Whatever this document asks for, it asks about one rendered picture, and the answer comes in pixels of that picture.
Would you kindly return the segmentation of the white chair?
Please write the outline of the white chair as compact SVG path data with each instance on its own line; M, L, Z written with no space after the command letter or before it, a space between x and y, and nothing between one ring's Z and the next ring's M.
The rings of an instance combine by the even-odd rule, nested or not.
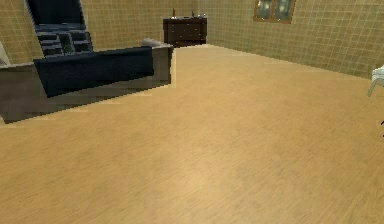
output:
M371 80L370 88L367 93L368 96L372 95L376 85L380 85L384 87L384 65L374 69L371 73L371 77L372 77L372 80Z

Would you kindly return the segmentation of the dark blue blanket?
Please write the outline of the dark blue blanket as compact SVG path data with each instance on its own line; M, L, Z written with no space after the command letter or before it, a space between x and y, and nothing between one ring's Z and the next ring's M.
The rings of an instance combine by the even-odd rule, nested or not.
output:
M150 46L33 60L47 97L153 76Z

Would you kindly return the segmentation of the dark brown chest of drawers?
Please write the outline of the dark brown chest of drawers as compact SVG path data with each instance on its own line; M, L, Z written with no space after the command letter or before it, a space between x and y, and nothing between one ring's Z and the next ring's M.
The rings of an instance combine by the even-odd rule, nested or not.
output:
M207 39L206 18L177 18L163 20L164 42L175 48L202 45Z

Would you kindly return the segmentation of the grey pillow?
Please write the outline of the grey pillow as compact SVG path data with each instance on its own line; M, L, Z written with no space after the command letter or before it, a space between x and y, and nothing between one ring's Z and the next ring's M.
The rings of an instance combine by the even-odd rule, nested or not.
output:
M163 43L158 40L154 40L151 38L144 38L141 42L142 46L149 46L149 47L160 47L163 46Z

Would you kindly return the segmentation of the wooden framed window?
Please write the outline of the wooden framed window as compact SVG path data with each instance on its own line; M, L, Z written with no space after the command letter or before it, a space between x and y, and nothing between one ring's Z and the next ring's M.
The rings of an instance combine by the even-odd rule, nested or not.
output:
M290 24L296 0L255 0L253 20Z

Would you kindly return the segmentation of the dark blue shelf unit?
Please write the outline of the dark blue shelf unit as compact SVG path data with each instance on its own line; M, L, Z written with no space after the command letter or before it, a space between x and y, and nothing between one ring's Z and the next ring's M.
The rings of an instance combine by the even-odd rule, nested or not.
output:
M93 51L80 0L24 0L45 58ZM64 45L70 44L72 54Z

